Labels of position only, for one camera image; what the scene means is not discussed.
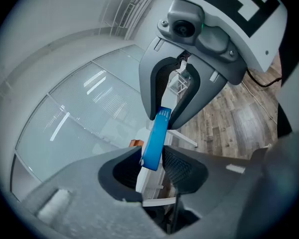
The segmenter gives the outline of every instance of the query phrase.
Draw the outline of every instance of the glass panel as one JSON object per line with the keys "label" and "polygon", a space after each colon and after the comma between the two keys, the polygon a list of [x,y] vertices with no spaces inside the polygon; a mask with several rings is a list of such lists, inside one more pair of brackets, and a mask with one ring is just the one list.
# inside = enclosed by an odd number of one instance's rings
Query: glass panel
{"label": "glass panel", "polygon": [[50,94],[86,129],[119,148],[128,147],[148,119],[139,92],[95,64]]}
{"label": "glass panel", "polygon": [[40,185],[40,182],[26,170],[17,156],[14,156],[14,158],[11,191],[19,201],[22,201],[32,190]]}
{"label": "glass panel", "polygon": [[94,60],[138,92],[140,92],[139,62],[122,50],[116,50],[99,59]]}
{"label": "glass panel", "polygon": [[23,131],[17,152],[41,181],[76,160],[118,149],[70,116],[46,98]]}
{"label": "glass panel", "polygon": [[139,48],[137,45],[127,46],[127,47],[122,48],[121,50],[128,53],[129,55],[131,55],[133,58],[135,58],[138,61],[141,61],[141,59],[145,53],[145,51],[143,49]]}

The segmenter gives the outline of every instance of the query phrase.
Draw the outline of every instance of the black cable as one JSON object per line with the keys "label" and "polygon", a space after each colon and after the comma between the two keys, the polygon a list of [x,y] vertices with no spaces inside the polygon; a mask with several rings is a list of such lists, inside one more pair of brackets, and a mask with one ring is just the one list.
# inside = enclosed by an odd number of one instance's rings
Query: black cable
{"label": "black cable", "polygon": [[252,74],[250,73],[250,71],[249,71],[248,69],[247,69],[247,73],[248,73],[249,77],[250,77],[255,83],[257,83],[257,85],[259,85],[260,87],[263,87],[263,88],[269,87],[269,86],[272,85],[273,83],[278,82],[278,81],[281,80],[281,77],[279,77],[279,78],[276,78],[275,80],[273,80],[272,82],[263,85],[263,84],[259,83],[259,82],[254,78],[254,76],[252,76]]}

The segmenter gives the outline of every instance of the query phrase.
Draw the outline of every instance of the wooden floor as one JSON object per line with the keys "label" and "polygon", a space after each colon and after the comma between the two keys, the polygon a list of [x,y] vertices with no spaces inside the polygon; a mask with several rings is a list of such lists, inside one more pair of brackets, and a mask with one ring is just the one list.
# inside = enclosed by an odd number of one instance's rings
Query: wooden floor
{"label": "wooden floor", "polygon": [[[280,60],[277,56],[266,73],[252,70],[260,83],[269,83],[281,76]],[[278,102],[275,97],[281,82],[262,88],[246,73],[243,82],[250,92],[277,121]],[[174,137],[172,145],[199,152],[250,158],[254,150],[277,140],[277,125],[241,83],[227,84],[225,88],[195,117],[178,131],[198,143],[195,148]]]}

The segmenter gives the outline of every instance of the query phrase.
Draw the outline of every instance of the orange object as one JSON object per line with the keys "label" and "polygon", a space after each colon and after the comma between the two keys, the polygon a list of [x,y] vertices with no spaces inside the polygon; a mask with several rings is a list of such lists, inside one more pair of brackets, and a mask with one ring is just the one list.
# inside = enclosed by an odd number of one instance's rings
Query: orange object
{"label": "orange object", "polygon": [[144,142],[142,140],[132,140],[130,142],[129,147],[134,147],[134,146],[142,146],[143,147]]}

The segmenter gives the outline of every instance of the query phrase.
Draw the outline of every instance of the blue block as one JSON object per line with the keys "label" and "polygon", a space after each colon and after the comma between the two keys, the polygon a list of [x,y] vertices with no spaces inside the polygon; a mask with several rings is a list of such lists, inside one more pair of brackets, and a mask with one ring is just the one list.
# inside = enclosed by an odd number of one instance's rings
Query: blue block
{"label": "blue block", "polygon": [[154,126],[150,132],[149,140],[142,157],[142,160],[144,161],[143,167],[157,171],[161,152],[164,146],[170,114],[170,108],[160,107],[158,109]]}

